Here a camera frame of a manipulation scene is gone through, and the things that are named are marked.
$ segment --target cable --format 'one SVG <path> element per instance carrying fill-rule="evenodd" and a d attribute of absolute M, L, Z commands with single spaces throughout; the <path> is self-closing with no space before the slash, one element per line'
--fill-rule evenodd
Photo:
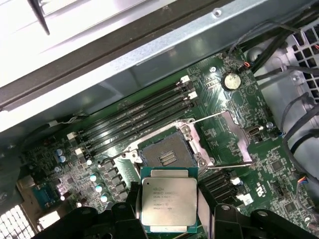
<path fill-rule="evenodd" d="M 256 29 L 260 28 L 261 26 L 265 25 L 265 24 L 272 24 L 272 25 L 275 25 L 275 26 L 279 26 L 283 29 L 286 29 L 286 30 L 289 30 L 289 31 L 292 31 L 292 32 L 300 32 L 299 29 L 297 28 L 294 28 L 294 27 L 291 27 L 291 26 L 288 26 L 286 24 L 283 24 L 283 23 L 279 23 L 279 22 L 276 22 L 276 21 L 273 21 L 273 20 L 266 20 L 266 21 L 263 21 L 259 24 L 257 24 L 256 26 L 254 26 L 253 28 L 251 28 L 249 31 L 247 31 L 245 34 L 243 34 L 241 37 L 239 37 L 235 43 L 230 47 L 229 49 L 229 52 L 228 52 L 228 56 L 231 55 L 231 53 L 234 51 L 234 49 L 236 48 L 236 46 L 242 42 L 242 40 L 244 40 L 250 33 L 252 33 L 253 31 L 255 31 Z"/>
<path fill-rule="evenodd" d="M 290 161 L 296 166 L 296 168 L 302 172 L 305 173 L 307 178 L 312 180 L 314 183 L 319 185 L 319 180 L 314 177 L 312 174 L 310 174 L 294 157 L 294 155 L 291 153 L 289 146 L 288 146 L 288 140 L 302 127 L 304 126 L 308 121 L 310 121 L 314 116 L 316 116 L 319 113 L 319 105 L 315 105 L 309 112 L 307 112 L 305 115 L 303 115 L 295 124 L 294 126 L 289 130 L 289 132 L 286 134 L 286 136 L 283 139 L 283 148 L 286 152 L 287 156 L 289 157 Z"/>
<path fill-rule="evenodd" d="M 306 92 L 304 94 L 302 94 L 301 96 L 295 98 L 294 100 L 292 100 L 285 108 L 284 112 L 283 112 L 283 116 L 281 118 L 281 122 L 280 122 L 280 132 L 284 132 L 284 123 L 287 117 L 287 114 L 289 112 L 289 110 L 291 109 L 291 107 L 298 101 L 312 101 L 313 99 L 309 96 L 309 93 Z"/>
<path fill-rule="evenodd" d="M 319 129 L 312 129 L 307 134 L 298 139 L 294 145 L 291 147 L 290 151 L 292 154 L 295 154 L 300 145 L 302 145 L 305 141 L 310 138 L 318 138 L 319 137 Z"/>
<path fill-rule="evenodd" d="M 317 69 L 317 68 L 308 68 L 308 67 L 301 67 L 301 66 L 287 66 L 287 70 L 288 71 L 301 71 L 301 72 L 308 73 L 308 74 L 319 75 L 319 69 Z M 264 80 L 268 77 L 276 76 L 276 75 L 283 73 L 283 72 L 284 71 L 282 68 L 277 68 L 277 69 L 272 70 L 264 75 L 255 76 L 255 79 L 256 79 L 256 81 L 261 81 L 261 80 Z"/>
<path fill-rule="evenodd" d="M 298 202 L 299 205 L 302 207 L 302 209 L 304 209 L 306 212 L 308 212 L 308 213 L 310 213 L 310 214 L 312 214 L 312 215 L 319 216 L 318 213 L 316 213 L 316 212 L 313 211 L 313 210 L 308 209 L 308 208 L 301 202 L 301 199 L 300 199 L 300 186 L 301 186 L 303 183 L 308 183 L 306 177 L 303 177 L 303 178 L 299 179 L 298 182 L 297 182 L 297 189 L 296 189 L 296 199 L 297 199 L 297 202 Z"/>
<path fill-rule="evenodd" d="M 310 16 L 298 21 L 294 27 L 300 28 L 307 23 L 316 20 L 319 17 L 319 11 L 314 12 Z M 254 66 L 251 68 L 253 73 L 256 73 L 274 54 L 274 52 L 285 42 L 286 38 L 291 34 L 290 31 L 283 30 L 280 35 L 275 37 L 275 39 L 269 44 L 269 46 L 258 56 L 257 60 L 254 62 Z"/>
<path fill-rule="evenodd" d="M 30 133 L 27 134 L 26 137 L 24 137 L 24 139 L 21 141 L 21 143 L 19 144 L 19 149 L 23 150 L 27 140 L 31 137 L 31 136 L 35 136 L 38 133 L 41 133 L 42 131 L 48 129 L 48 128 L 52 128 L 54 126 L 57 126 L 59 124 L 71 124 L 73 123 L 78 117 L 74 116 L 72 118 L 70 118 L 68 121 L 58 121 L 58 120 L 53 120 L 50 121 L 48 123 L 45 123 L 44 125 L 41 125 L 40 127 L 36 128 L 35 130 L 31 131 Z"/>
<path fill-rule="evenodd" d="M 314 11 L 316 11 L 316 6 L 312 6 L 310 8 L 305 9 L 303 12 L 301 12 L 301 14 L 299 14 L 297 17 L 293 18 L 292 20 L 286 22 L 286 25 L 289 26 L 294 26 L 296 24 L 296 22 L 299 22 L 301 19 L 304 19 L 307 15 L 309 15 L 310 13 L 313 13 Z M 277 27 L 275 29 L 269 30 L 263 34 L 260 34 L 244 43 L 242 43 L 240 45 L 240 48 L 242 49 L 243 52 L 248 51 L 249 49 L 257 46 L 258 44 L 265 42 L 269 39 L 271 39 L 272 37 L 276 37 L 279 34 L 282 34 L 282 29 Z"/>

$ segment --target gray metal panel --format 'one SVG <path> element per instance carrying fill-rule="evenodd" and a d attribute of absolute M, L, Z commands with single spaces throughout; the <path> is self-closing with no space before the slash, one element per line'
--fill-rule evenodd
<path fill-rule="evenodd" d="M 303 28 L 303 32 L 306 32 L 308 29 L 313 29 L 314 26 L 319 25 L 319 20 L 313 22 L 312 24 Z M 311 55 L 306 57 L 307 60 L 313 58 L 316 63 L 319 65 L 319 54 L 314 54 L 312 46 L 319 44 L 319 38 L 315 34 L 315 41 L 309 43 L 306 36 L 304 36 L 305 44 L 298 46 L 296 39 L 293 36 L 290 36 L 287 39 L 288 47 L 287 49 L 278 49 L 274 55 L 269 59 L 269 61 L 261 68 L 255 75 L 261 75 L 266 72 L 272 71 L 276 68 L 280 68 L 283 65 L 295 65 L 298 66 L 300 62 L 303 62 L 305 55 L 303 51 L 305 49 L 311 48 Z M 258 46 L 262 49 L 266 48 L 268 42 Z M 301 52 L 302 58 L 296 59 L 295 53 Z M 316 80 L 319 79 L 319 76 L 307 76 L 308 79 L 305 79 L 305 76 L 302 72 L 294 71 L 290 74 L 280 74 L 271 79 L 265 79 L 261 81 L 260 87 L 262 88 L 262 93 L 266 99 L 267 104 L 274 114 L 276 125 L 280 125 L 282 115 L 286 105 L 302 95 L 305 92 L 309 92 L 312 95 L 312 91 L 317 91 L 319 85 L 316 85 Z M 284 131 L 288 132 L 289 129 L 295 124 L 295 122 L 304 115 L 307 110 L 310 109 L 309 105 L 305 105 L 302 102 L 297 102 L 287 114 L 286 121 L 284 124 Z M 289 141 L 290 147 L 303 135 L 305 135 L 309 129 L 318 127 L 319 118 L 315 117 L 313 120 L 308 122 L 303 126 Z M 296 151 L 296 159 L 307 169 L 312 175 L 319 178 L 319 164 L 318 164 L 318 142 L 319 139 L 312 138 L 307 140 L 302 144 Z M 310 190 L 319 198 L 319 186 L 310 182 Z"/>
<path fill-rule="evenodd" d="M 310 3 L 308 0 L 236 0 L 221 8 L 220 17 L 207 14 L 32 102 L 0 115 L 3 120 L 0 131 L 28 118 L 2 132 L 0 136 L 6 140 L 1 140 L 0 145 L 6 147 L 16 143 L 37 126 L 67 113 L 91 113 L 101 109 L 220 51 L 258 22 L 275 16 L 289 17 L 287 14 L 292 15 Z"/>

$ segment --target ventilation grille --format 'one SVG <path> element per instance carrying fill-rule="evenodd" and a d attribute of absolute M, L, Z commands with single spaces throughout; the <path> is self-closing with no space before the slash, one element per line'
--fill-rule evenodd
<path fill-rule="evenodd" d="M 319 24 L 304 30 L 304 35 L 295 34 L 297 45 L 293 46 L 298 64 L 303 67 L 318 68 L 319 65 Z M 319 75 L 304 73 L 310 91 L 317 103 L 319 103 Z"/>
<path fill-rule="evenodd" d="M 0 216 L 0 239 L 30 239 L 34 232 L 20 206 Z"/>

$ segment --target green circuit board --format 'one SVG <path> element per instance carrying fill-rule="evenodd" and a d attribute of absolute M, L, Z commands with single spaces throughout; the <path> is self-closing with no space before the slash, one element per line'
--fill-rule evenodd
<path fill-rule="evenodd" d="M 244 60 L 241 52 L 236 52 L 234 57 Z M 139 181 L 138 170 L 130 159 L 124 157 L 124 150 L 144 135 L 180 119 L 198 120 L 219 113 L 196 124 L 200 143 L 214 159 L 215 165 L 243 162 L 243 154 L 237 145 L 239 136 L 230 129 L 229 122 L 222 114 L 228 112 L 234 124 L 246 134 L 250 143 L 248 152 L 253 160 L 250 166 L 231 169 L 242 181 L 241 193 L 249 193 L 253 200 L 245 206 L 235 197 L 236 203 L 240 204 L 239 210 L 249 215 L 255 209 L 270 209 L 307 230 L 305 219 L 309 215 L 296 201 L 294 168 L 281 147 L 282 139 L 277 128 L 266 127 L 267 123 L 274 123 L 274 120 L 253 74 L 249 70 L 238 73 L 241 85 L 235 91 L 227 91 L 222 87 L 223 76 L 236 72 L 240 66 L 240 63 L 225 58 L 221 53 L 213 55 L 104 108 L 49 139 L 37 142 L 36 147 L 25 155 L 38 190 L 51 188 L 52 196 L 39 200 L 42 206 L 50 208 L 58 203 L 62 191 L 72 192 L 68 199 L 71 207 L 75 207 L 75 202 L 81 198 L 86 198 L 87 205 L 99 212 L 107 205 L 100 200 L 103 193 L 108 195 L 109 201 L 124 200 L 130 182 Z M 188 76 L 190 81 L 179 83 L 181 85 L 178 86 L 177 83 L 184 76 Z M 193 91 L 196 91 L 197 97 L 185 100 Z M 250 135 L 250 128 L 256 126 L 260 131 Z M 153 141 L 173 131 L 166 130 Z M 77 140 L 67 138 L 73 132 Z M 84 152 L 81 158 L 75 153 L 79 148 Z M 59 161 L 57 149 L 63 151 L 65 162 Z M 88 159 L 93 162 L 92 165 L 87 165 L 85 161 Z M 100 167 L 108 159 L 114 162 L 113 165 Z M 110 175 L 115 167 L 126 189 L 116 188 L 118 182 L 113 181 L 115 175 Z M 89 177 L 94 172 L 100 176 L 96 182 L 91 182 Z M 205 179 L 213 173 L 209 170 L 201 178 Z M 94 190 L 99 183 L 104 185 L 101 193 Z M 306 205 L 307 194 L 304 190 L 302 194 L 302 201 Z M 196 235 L 187 235 L 189 237 L 156 234 L 150 238 L 205 238 L 201 229 Z"/>

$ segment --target electrolytic capacitor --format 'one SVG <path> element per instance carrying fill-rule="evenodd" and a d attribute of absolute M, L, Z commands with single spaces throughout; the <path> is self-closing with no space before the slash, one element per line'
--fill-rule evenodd
<path fill-rule="evenodd" d="M 56 151 L 55 151 L 56 155 L 58 156 L 61 156 L 63 154 L 63 151 L 62 149 L 58 148 Z"/>
<path fill-rule="evenodd" d="M 98 173 L 91 174 L 90 181 L 95 182 L 97 180 L 98 176 L 99 176 Z"/>
<path fill-rule="evenodd" d="M 93 162 L 92 162 L 91 159 L 86 160 L 86 164 L 87 164 L 88 166 L 90 166 L 92 163 L 93 163 Z"/>
<path fill-rule="evenodd" d="M 61 156 L 59 157 L 59 161 L 60 161 L 61 163 L 64 163 L 64 162 L 66 161 L 66 157 L 65 157 L 64 155 L 61 155 Z"/>
<path fill-rule="evenodd" d="M 101 202 L 106 203 L 108 201 L 108 195 L 106 193 L 103 193 L 101 196 Z"/>
<path fill-rule="evenodd" d="M 82 198 L 79 202 L 76 203 L 76 207 L 80 208 L 87 202 L 86 198 Z"/>
<path fill-rule="evenodd" d="M 65 201 L 66 199 L 68 199 L 71 196 L 72 193 L 70 193 L 69 191 L 67 191 L 66 193 L 64 193 L 60 199 L 61 201 Z"/>
<path fill-rule="evenodd" d="M 98 193 L 102 192 L 104 188 L 103 183 L 99 183 L 96 187 L 95 187 L 95 191 L 97 191 Z"/>

